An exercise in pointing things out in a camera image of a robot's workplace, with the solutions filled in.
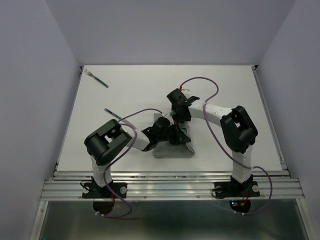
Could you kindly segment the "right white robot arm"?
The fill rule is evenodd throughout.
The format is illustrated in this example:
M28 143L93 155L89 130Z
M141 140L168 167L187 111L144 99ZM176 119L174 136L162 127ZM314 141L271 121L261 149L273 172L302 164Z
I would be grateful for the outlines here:
M221 127L224 141L231 150L228 157L233 161L230 189L235 195L242 195L248 190L247 181L252 177L251 153L256 142L258 130L242 106L221 107L200 102L196 96L186 97L178 88L167 96L171 103L172 119L177 124L190 122L192 118L202 119L209 130L210 124Z

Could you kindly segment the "grey cloth napkin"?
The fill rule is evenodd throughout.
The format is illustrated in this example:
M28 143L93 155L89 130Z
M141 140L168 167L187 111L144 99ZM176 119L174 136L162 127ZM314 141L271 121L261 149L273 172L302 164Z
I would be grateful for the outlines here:
M164 116L161 116L160 114L157 114L157 113L154 114L155 121L160 117L164 117ZM177 123L177 124L182 129L182 131L185 132L188 137L190 137L189 124L185 122L182 124L180 123ZM195 150L193 149L192 142L181 144L181 145L171 145L169 142L165 141L165 142L159 142L157 144L157 146L154 148L153 155L155 158L159 158L159 159L189 159L195 155Z

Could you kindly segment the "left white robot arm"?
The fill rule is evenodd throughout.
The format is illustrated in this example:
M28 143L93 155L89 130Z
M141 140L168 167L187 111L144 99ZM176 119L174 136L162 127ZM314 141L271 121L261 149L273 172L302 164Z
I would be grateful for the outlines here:
M195 155L187 123L173 123L159 114L154 120L152 126L138 130L132 124L112 119L84 140L92 162L94 191L100 197L111 193L112 163L132 148L153 151L153 156L160 159L188 159Z

